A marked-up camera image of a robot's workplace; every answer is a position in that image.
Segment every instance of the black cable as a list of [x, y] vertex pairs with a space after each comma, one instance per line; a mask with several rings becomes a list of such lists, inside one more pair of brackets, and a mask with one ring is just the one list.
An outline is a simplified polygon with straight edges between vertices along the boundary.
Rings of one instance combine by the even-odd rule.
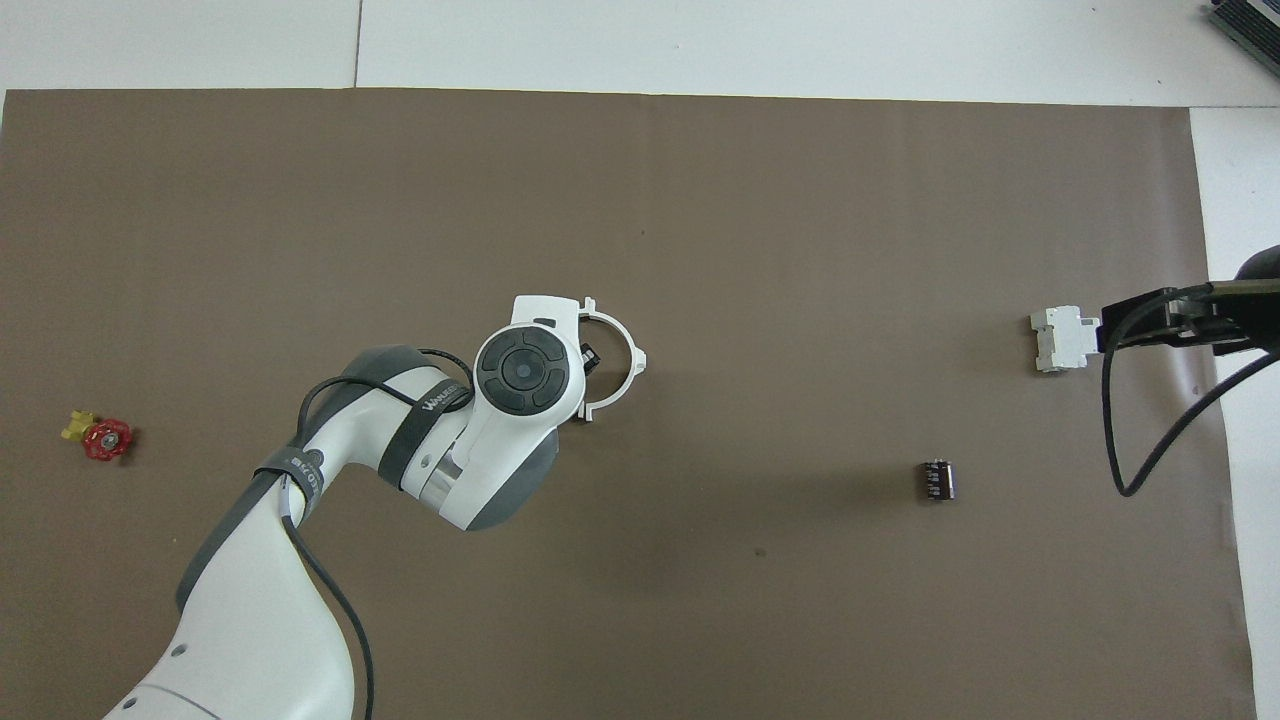
[[1204, 393], [1204, 396], [1201, 397], [1199, 401], [1196, 402], [1196, 405], [1192, 405], [1185, 413], [1183, 413], [1183, 415], [1178, 419], [1178, 421], [1174, 423], [1171, 428], [1169, 428], [1169, 432], [1165, 433], [1165, 437], [1160, 438], [1160, 442], [1156, 443], [1156, 447], [1153, 447], [1151, 454], [1147, 455], [1147, 460], [1142, 464], [1142, 468], [1138, 470], [1138, 474], [1134, 475], [1133, 482], [1125, 484], [1124, 474], [1120, 470], [1120, 460], [1119, 457], [1116, 457], [1115, 429], [1112, 427], [1112, 419], [1111, 419], [1111, 366], [1115, 359], [1116, 350], [1119, 350], [1120, 343], [1124, 342], [1125, 336], [1138, 322], [1140, 322], [1143, 318], [1152, 314], [1161, 306], [1172, 302], [1175, 300], [1196, 300], [1207, 296], [1210, 292], [1212, 292], [1212, 290], [1213, 290], [1212, 286], [1206, 283], [1161, 293], [1130, 310], [1124, 316], [1124, 319], [1120, 320], [1120, 324], [1116, 327], [1115, 332], [1111, 333], [1110, 340], [1107, 341], [1106, 354], [1102, 357], [1102, 432], [1107, 445], [1107, 462], [1111, 466], [1111, 480], [1115, 483], [1116, 491], [1124, 497], [1133, 497], [1134, 493], [1137, 493], [1138, 489], [1142, 488], [1142, 484], [1147, 482], [1147, 477], [1151, 475], [1151, 471], [1155, 470], [1156, 464], [1160, 462], [1160, 459], [1164, 457], [1169, 447], [1174, 443], [1175, 439], [1178, 439], [1178, 436], [1181, 434], [1181, 432], [1187, 429], [1188, 425], [1190, 425], [1192, 420], [1194, 420], [1201, 413], [1203, 413], [1206, 407], [1212, 405], [1219, 397], [1222, 397], [1233, 387], [1240, 384], [1242, 382], [1256, 374], [1258, 370], [1276, 361], [1276, 356], [1268, 355], [1254, 363], [1251, 363], [1249, 365], [1244, 366], [1240, 372], [1235, 373], [1226, 380], [1219, 383], [1217, 387]]
[[467, 402], [471, 401], [471, 396], [475, 395], [476, 391], [476, 379], [475, 375], [471, 373], [471, 365], [467, 365], [466, 361], [458, 357], [457, 355], [445, 352], [443, 350], [435, 350], [433, 347], [419, 347], [417, 351], [421, 352], [422, 355], [434, 355], [436, 357], [444, 357], [449, 363], [453, 363], [458, 368], [462, 368], [462, 373], [466, 374], [467, 386], [470, 387], [467, 388], [467, 392], [460, 395], [457, 400], [451, 402], [449, 406], [444, 409], [444, 411], [456, 413], [466, 407]]
[[356, 630], [356, 639], [360, 641], [360, 655], [365, 661], [365, 720], [372, 720], [374, 717], [374, 652], [369, 647], [369, 635], [365, 634], [365, 625], [360, 623], [360, 615], [356, 614], [356, 609], [352, 607], [351, 602], [347, 601], [347, 596], [342, 594], [342, 588], [338, 587], [338, 582], [333, 579], [332, 575], [320, 565], [316, 556], [311, 553], [311, 548], [302, 542], [302, 536], [298, 534], [298, 528], [293, 525], [293, 518], [284, 515], [280, 518], [284, 525], [284, 534], [289, 536], [289, 542], [293, 543], [293, 548], [302, 556], [302, 560], [311, 568], [311, 571], [320, 578], [329, 592], [333, 593], [334, 600], [342, 606], [342, 611], [347, 614], [347, 620], [351, 621], [351, 626]]
[[317, 383], [314, 388], [311, 388], [311, 391], [307, 392], [307, 396], [302, 400], [302, 406], [298, 407], [298, 432], [297, 432], [298, 438], [302, 438], [302, 429], [307, 424], [307, 415], [311, 413], [311, 402], [315, 401], [316, 396], [324, 392], [325, 389], [342, 383], [351, 383], [351, 384], [370, 387], [374, 389], [380, 389], [406, 405], [413, 405], [415, 402], [417, 402], [412, 397], [393, 388], [392, 386], [387, 383], [380, 383], [378, 380], [357, 378], [355, 375], [338, 375], [335, 378], [329, 378], [328, 380]]
[[1194, 420], [1201, 413], [1203, 413], [1206, 407], [1213, 405], [1213, 402], [1217, 401], [1219, 397], [1226, 395], [1226, 391], [1249, 379], [1251, 377], [1257, 374], [1267, 365], [1271, 365], [1276, 360], [1280, 360], [1280, 355], [1265, 355], [1262, 357], [1258, 357], [1253, 363], [1249, 363], [1244, 368], [1236, 370], [1235, 374], [1233, 374], [1230, 378], [1226, 378], [1225, 380], [1217, 383], [1217, 386], [1213, 389], [1204, 393], [1204, 397], [1201, 397], [1198, 401], [1196, 401], [1196, 405], [1188, 407], [1187, 411], [1183, 413], [1180, 418], [1178, 418], [1178, 421], [1174, 423], [1171, 428], [1169, 428], [1169, 432], [1165, 433], [1165, 437], [1160, 438], [1160, 442], [1157, 442], [1156, 447], [1152, 448], [1151, 455], [1147, 456], [1147, 461], [1142, 464], [1142, 468], [1138, 470], [1138, 474], [1134, 475], [1133, 483], [1129, 486], [1129, 493], [1125, 495], [1124, 491], [1120, 491], [1120, 495], [1125, 495], [1125, 497], [1132, 497], [1133, 493], [1138, 492], [1138, 488], [1140, 488], [1142, 483], [1147, 480], [1147, 475], [1149, 475], [1151, 471], [1156, 468], [1156, 462], [1160, 462], [1160, 459], [1164, 457], [1165, 451], [1169, 450], [1169, 446], [1174, 445], [1174, 441], [1178, 439], [1178, 436], [1180, 436], [1181, 432], [1187, 429], [1187, 425], [1190, 425], [1192, 420]]

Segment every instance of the white ring bracket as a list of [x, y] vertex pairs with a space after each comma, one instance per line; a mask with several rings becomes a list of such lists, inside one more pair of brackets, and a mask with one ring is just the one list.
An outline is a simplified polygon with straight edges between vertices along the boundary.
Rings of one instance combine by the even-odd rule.
[[631, 333], [627, 332], [622, 323], [620, 323], [613, 315], [600, 313], [595, 309], [595, 299], [588, 297], [582, 301], [582, 309], [577, 311], [579, 319], [596, 320], [604, 323], [613, 329], [618, 331], [623, 340], [627, 341], [627, 348], [631, 351], [631, 370], [627, 373], [627, 378], [622, 380], [618, 389], [613, 391], [613, 395], [605, 397], [604, 400], [596, 400], [595, 402], [588, 402], [586, 397], [582, 397], [582, 404], [577, 407], [577, 416], [582, 420], [590, 423], [593, 420], [591, 414], [600, 407], [608, 407], [618, 401], [620, 397], [627, 393], [631, 388], [631, 380], [636, 379], [636, 375], [644, 372], [645, 366], [649, 364], [649, 356], [645, 355], [644, 350], [636, 347], [635, 340], [631, 338]]

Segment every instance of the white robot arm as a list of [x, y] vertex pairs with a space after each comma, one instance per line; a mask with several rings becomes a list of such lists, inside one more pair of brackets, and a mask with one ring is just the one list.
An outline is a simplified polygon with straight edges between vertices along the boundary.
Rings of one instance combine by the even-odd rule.
[[556, 428], [582, 406], [581, 313], [573, 300], [517, 297], [511, 324], [476, 357], [470, 398], [408, 346], [351, 363], [205, 541], [178, 588], [173, 641], [106, 717], [351, 717], [351, 657], [291, 542], [293, 524], [348, 462], [465, 530], [508, 519], [550, 468]]

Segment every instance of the red valve handle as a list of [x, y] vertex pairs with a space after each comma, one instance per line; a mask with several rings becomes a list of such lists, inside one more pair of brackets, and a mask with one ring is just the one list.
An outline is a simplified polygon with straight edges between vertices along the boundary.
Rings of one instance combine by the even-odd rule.
[[84, 433], [84, 439], [81, 441], [81, 445], [84, 446], [84, 455], [105, 462], [113, 457], [124, 455], [124, 451], [129, 448], [129, 443], [132, 442], [133, 430], [129, 429], [129, 425], [114, 418], [108, 418], [91, 427]]

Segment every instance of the brown surface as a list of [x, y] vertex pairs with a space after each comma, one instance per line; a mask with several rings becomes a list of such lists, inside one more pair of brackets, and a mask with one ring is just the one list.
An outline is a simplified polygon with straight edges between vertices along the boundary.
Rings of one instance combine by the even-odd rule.
[[[306, 534], [378, 716], [1252, 714], [1220, 415], [1124, 501], [1097, 363], [1038, 377], [1027, 327], [1204, 278], [1183, 110], [10, 92], [0, 243], [5, 717], [151, 666], [314, 382], [471, 356], [521, 292], [594, 295], [650, 369], [493, 532], [342, 475]], [[1130, 469], [1211, 382], [1121, 359]], [[73, 407], [131, 461], [59, 439]]]

